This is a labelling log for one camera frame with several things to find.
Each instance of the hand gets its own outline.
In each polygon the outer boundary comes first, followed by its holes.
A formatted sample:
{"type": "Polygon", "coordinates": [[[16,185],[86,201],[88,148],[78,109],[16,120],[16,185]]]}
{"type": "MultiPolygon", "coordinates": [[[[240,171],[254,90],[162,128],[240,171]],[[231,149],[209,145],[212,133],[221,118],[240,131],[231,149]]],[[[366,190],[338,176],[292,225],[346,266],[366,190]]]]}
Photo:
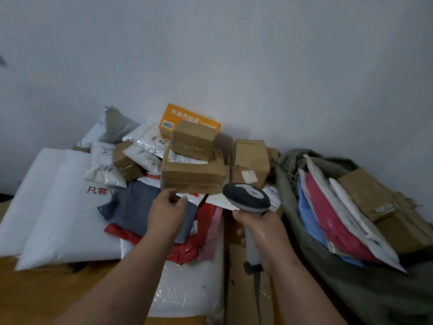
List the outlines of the hand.
{"type": "MultiPolygon", "coordinates": [[[[245,211],[233,211],[233,217],[251,231],[252,240],[262,256],[262,267],[271,274],[278,264],[287,258],[296,258],[281,219],[272,211],[266,212],[261,218],[254,217],[245,211]]],[[[245,229],[240,228],[237,234],[243,237],[245,229]]]]}
{"type": "Polygon", "coordinates": [[[164,189],[153,200],[149,211],[147,232],[173,243],[184,222],[188,199],[176,196],[176,189],[164,189]]]}

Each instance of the white wall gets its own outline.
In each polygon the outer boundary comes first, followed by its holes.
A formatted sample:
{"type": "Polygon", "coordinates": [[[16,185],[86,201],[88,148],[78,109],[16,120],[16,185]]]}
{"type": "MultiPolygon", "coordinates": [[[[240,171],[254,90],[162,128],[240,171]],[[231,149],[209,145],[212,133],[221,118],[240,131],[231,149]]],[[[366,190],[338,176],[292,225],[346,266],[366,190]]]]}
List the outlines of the white wall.
{"type": "Polygon", "coordinates": [[[433,221],[433,0],[0,0],[0,192],[103,105],[353,158],[433,221]]]}

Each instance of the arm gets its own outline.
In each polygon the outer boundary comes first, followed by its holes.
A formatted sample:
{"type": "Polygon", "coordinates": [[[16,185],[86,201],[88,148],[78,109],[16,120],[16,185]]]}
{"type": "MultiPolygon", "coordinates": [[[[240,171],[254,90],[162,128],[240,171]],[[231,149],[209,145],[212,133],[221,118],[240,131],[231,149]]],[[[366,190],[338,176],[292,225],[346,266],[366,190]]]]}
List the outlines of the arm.
{"type": "MultiPolygon", "coordinates": [[[[278,215],[268,211],[258,219],[247,212],[233,211],[233,216],[251,231],[263,269],[275,283],[284,324],[346,324],[296,256],[278,215]]],[[[243,228],[238,234],[245,235],[243,228]]]]}
{"type": "Polygon", "coordinates": [[[175,189],[159,194],[140,243],[54,324],[144,323],[187,208],[186,198],[171,204],[178,199],[175,194],[175,189]]]}

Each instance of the barcode scanner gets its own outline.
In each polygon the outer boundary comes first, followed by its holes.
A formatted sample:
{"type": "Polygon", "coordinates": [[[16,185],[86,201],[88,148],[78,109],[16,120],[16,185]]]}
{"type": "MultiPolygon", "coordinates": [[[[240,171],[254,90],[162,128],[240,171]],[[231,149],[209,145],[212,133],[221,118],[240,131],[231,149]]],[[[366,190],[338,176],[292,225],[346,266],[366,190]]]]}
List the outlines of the barcode scanner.
{"type": "MultiPolygon", "coordinates": [[[[259,188],[244,183],[230,183],[223,187],[223,195],[235,207],[242,211],[251,213],[254,217],[260,218],[268,208],[271,207],[269,197],[259,188]]],[[[246,243],[246,262],[244,269],[248,275],[254,275],[254,292],[256,294],[256,304],[259,324],[262,324],[262,315],[260,312],[260,273],[262,268],[262,257],[257,250],[256,245],[251,237],[251,232],[245,228],[246,243]]]]}

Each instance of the orange box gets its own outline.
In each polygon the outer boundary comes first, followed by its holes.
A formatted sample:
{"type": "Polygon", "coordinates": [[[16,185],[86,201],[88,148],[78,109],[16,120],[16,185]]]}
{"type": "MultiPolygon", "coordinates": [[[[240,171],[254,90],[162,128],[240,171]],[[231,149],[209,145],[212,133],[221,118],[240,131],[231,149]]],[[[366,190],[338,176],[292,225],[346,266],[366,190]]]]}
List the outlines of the orange box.
{"type": "Polygon", "coordinates": [[[164,115],[162,116],[161,122],[159,123],[159,130],[162,137],[171,139],[173,128],[179,124],[181,120],[187,120],[190,122],[206,125],[208,127],[214,128],[217,133],[221,126],[221,124],[218,122],[209,120],[208,118],[169,103],[164,115]]]}

